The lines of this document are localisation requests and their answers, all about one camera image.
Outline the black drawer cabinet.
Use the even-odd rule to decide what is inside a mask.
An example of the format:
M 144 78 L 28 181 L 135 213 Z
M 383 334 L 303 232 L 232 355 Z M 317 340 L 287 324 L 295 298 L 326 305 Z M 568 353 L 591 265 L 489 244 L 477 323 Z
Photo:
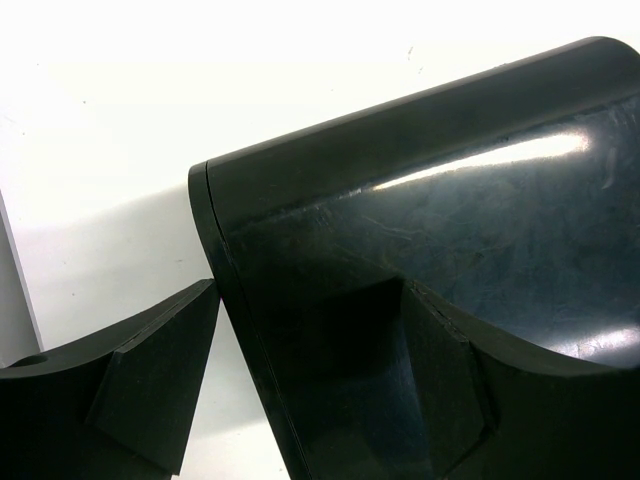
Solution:
M 205 255 L 293 479 L 439 479 L 420 284 L 639 372 L 639 55 L 590 37 L 193 166 Z

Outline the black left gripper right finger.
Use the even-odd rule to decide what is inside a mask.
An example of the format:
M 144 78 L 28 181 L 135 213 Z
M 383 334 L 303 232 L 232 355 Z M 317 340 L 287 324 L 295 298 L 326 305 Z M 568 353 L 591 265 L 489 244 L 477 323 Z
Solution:
M 400 317 L 439 479 L 635 479 L 639 372 L 566 356 L 403 286 Z

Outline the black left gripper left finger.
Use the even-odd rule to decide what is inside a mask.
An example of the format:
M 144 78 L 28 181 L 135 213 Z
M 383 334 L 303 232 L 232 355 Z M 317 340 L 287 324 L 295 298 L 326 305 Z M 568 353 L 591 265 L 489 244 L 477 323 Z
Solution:
M 179 474 L 217 315 L 216 283 L 203 279 L 2 368 L 2 478 Z

